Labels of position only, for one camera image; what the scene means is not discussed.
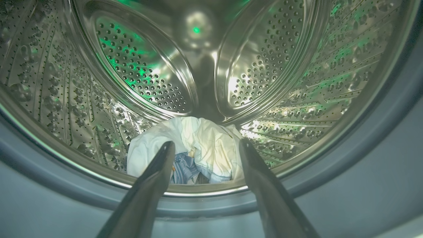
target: blue cloth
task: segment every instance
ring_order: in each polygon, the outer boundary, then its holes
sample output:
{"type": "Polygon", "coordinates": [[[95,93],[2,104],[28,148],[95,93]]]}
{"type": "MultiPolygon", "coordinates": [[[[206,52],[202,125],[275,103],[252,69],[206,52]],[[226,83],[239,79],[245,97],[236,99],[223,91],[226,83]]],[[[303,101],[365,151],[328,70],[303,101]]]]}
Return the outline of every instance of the blue cloth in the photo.
{"type": "Polygon", "coordinates": [[[170,183],[187,184],[188,180],[200,173],[197,170],[194,159],[188,156],[187,152],[175,155],[173,167],[175,169],[170,177],[170,183]]]}

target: clothing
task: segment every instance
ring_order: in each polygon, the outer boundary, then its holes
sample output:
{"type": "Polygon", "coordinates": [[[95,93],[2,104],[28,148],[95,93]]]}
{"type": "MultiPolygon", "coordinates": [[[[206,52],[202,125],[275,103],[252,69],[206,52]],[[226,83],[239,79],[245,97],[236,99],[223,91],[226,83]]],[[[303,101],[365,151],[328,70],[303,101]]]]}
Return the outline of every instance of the clothing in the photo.
{"type": "Polygon", "coordinates": [[[163,143],[173,141],[175,153],[193,154],[199,172],[210,183],[243,178],[239,141],[235,126],[219,126],[204,118],[176,117],[161,122],[131,141],[127,172],[139,177],[163,143]]]}
{"type": "Polygon", "coordinates": [[[194,159],[188,156],[187,152],[175,155],[175,161],[173,162],[173,174],[170,177],[170,183],[175,184],[188,184],[192,178],[197,178],[198,173],[197,166],[194,163],[194,159]]]}

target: metal surface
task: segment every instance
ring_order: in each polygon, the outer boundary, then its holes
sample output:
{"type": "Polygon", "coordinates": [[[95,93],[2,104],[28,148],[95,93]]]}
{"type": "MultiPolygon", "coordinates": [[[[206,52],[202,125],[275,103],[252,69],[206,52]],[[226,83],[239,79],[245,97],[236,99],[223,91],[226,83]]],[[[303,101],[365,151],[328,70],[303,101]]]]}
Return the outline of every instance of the metal surface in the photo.
{"type": "Polygon", "coordinates": [[[169,186],[175,144],[162,145],[146,171],[135,181],[97,238],[151,236],[159,198],[169,186]]]}
{"type": "MultiPolygon", "coordinates": [[[[56,157],[123,187],[135,181],[120,173],[130,140],[180,115],[236,124],[274,172],[287,174],[365,112],[417,4],[402,4],[398,18],[399,0],[5,1],[1,109],[56,157]]],[[[167,195],[246,188],[171,185],[167,195]]]]}
{"type": "Polygon", "coordinates": [[[314,227],[263,162],[251,142],[241,140],[239,150],[245,182],[257,198],[266,238],[318,238],[314,227]]]}

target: washing machine drum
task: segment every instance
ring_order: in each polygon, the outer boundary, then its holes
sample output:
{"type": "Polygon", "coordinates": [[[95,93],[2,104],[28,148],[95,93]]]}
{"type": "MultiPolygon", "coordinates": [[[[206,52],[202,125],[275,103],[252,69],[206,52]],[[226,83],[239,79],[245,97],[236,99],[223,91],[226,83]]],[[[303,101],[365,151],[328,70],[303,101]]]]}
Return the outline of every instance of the washing machine drum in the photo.
{"type": "Polygon", "coordinates": [[[131,139],[176,116],[235,124],[283,176],[333,144],[383,87],[379,62],[394,64],[408,36],[393,34],[409,17],[398,17],[402,4],[5,0],[1,109],[59,160],[119,186],[135,180],[131,139]]]}

